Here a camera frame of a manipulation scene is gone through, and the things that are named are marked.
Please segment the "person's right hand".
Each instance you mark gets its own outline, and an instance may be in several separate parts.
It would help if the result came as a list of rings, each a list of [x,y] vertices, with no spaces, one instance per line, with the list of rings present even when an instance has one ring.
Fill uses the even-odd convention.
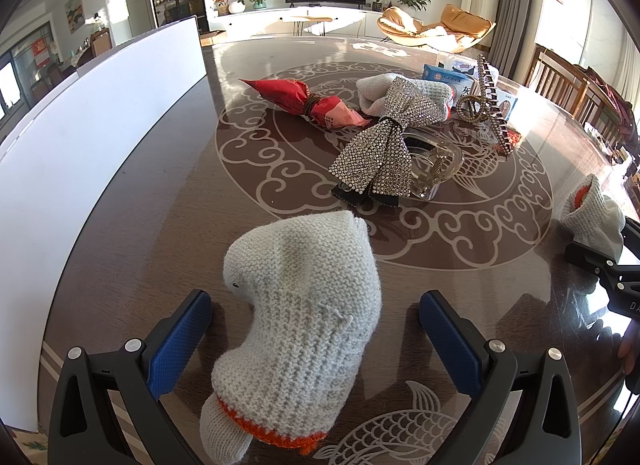
[[[639,354],[639,329],[640,325],[637,321],[631,320],[626,328],[626,332],[620,341],[620,347],[617,351],[618,359],[622,363],[622,370],[625,375],[629,375],[636,365]]]

